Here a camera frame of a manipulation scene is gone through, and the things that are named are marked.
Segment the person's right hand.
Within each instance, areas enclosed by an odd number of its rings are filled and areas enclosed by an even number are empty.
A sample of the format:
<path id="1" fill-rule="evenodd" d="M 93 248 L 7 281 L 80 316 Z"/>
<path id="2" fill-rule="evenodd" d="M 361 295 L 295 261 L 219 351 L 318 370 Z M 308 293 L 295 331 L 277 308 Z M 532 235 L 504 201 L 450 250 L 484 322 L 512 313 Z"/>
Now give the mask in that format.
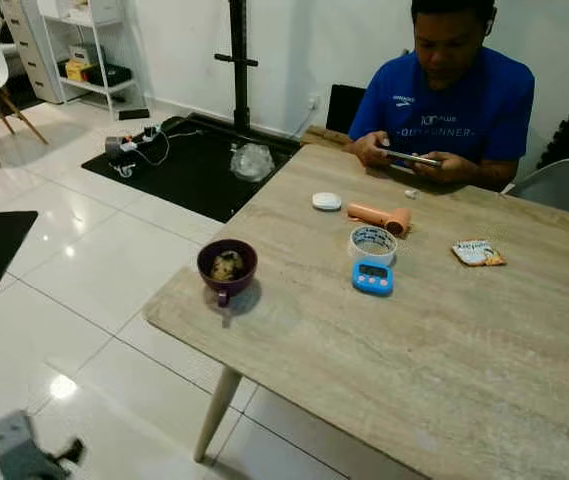
<path id="1" fill-rule="evenodd" d="M 375 131 L 354 140 L 348 146 L 347 151 L 357 156 L 358 161 L 365 168 L 379 169 L 392 164 L 392 160 L 384 150 L 389 145 L 389 134 L 385 131 Z"/>

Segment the person's left hand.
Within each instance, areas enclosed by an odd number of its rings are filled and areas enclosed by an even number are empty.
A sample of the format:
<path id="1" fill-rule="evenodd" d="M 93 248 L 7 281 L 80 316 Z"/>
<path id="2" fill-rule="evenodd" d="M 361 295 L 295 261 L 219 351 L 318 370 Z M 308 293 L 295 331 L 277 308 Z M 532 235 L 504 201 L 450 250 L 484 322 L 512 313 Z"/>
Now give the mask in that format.
<path id="1" fill-rule="evenodd" d="M 424 163 L 413 164 L 415 173 L 441 184 L 468 184 L 479 172 L 479 165 L 449 152 L 430 152 L 421 156 Z"/>

